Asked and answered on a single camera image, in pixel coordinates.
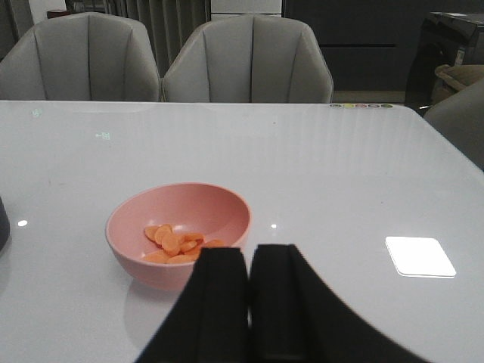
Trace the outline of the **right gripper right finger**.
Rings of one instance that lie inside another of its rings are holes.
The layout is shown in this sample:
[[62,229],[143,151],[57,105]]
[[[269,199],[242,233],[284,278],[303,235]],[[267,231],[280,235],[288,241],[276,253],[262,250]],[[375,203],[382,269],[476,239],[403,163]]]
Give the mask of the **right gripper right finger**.
[[262,244],[250,267],[254,362],[421,362],[351,310],[293,244]]

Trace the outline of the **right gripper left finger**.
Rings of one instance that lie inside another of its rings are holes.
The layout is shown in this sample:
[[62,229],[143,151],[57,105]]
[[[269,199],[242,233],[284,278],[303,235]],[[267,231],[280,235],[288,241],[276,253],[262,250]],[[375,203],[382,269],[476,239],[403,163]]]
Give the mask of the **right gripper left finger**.
[[137,362],[247,362],[248,279],[238,248],[204,248]]

